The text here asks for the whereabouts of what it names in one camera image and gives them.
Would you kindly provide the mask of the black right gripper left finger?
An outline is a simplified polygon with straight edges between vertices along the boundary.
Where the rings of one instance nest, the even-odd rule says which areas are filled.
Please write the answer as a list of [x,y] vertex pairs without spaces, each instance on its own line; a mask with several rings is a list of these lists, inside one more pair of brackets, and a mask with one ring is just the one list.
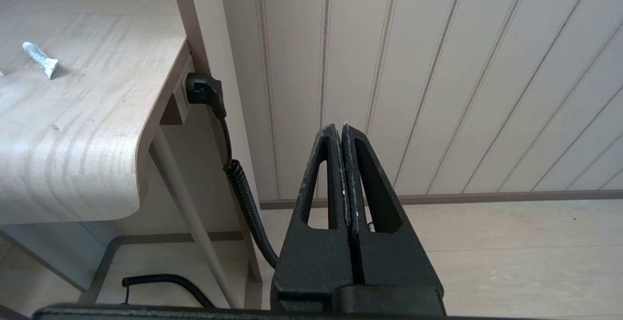
[[[316,180],[327,164],[327,229],[309,226]],[[329,312],[333,292],[353,282],[349,248],[348,195],[343,185],[340,135],[334,124],[314,140],[271,284],[271,310]]]

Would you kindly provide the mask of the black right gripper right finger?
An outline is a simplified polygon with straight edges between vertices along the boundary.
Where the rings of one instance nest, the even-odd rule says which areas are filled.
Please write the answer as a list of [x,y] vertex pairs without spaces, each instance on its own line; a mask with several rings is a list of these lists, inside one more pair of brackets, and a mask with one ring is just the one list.
[[443,314],[444,289],[367,136],[341,136],[352,284],[336,289],[336,311]]

